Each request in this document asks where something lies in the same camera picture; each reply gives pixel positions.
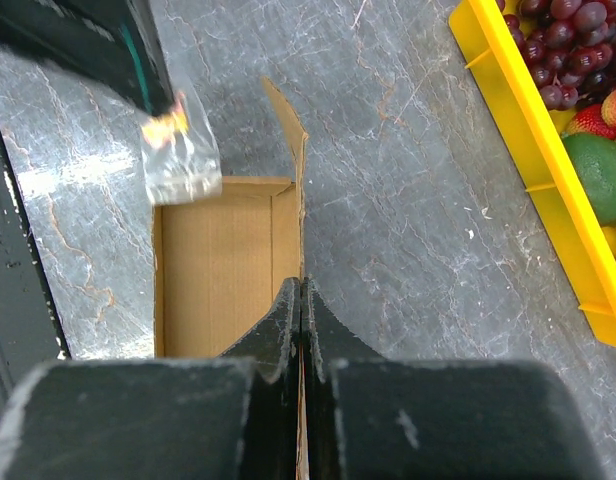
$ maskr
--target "gray marble surface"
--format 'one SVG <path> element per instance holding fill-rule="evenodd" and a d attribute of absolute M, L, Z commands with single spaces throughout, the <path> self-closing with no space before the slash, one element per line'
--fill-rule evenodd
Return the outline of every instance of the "gray marble surface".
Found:
<path fill-rule="evenodd" d="M 258 77 L 311 134 L 306 264 L 391 358 L 535 358 L 616 479 L 616 350 L 595 341 L 447 26 L 456 0 L 154 2 L 225 174 L 291 173 Z M 0 122 L 74 357 L 152 354 L 137 117 L 0 52 Z"/>

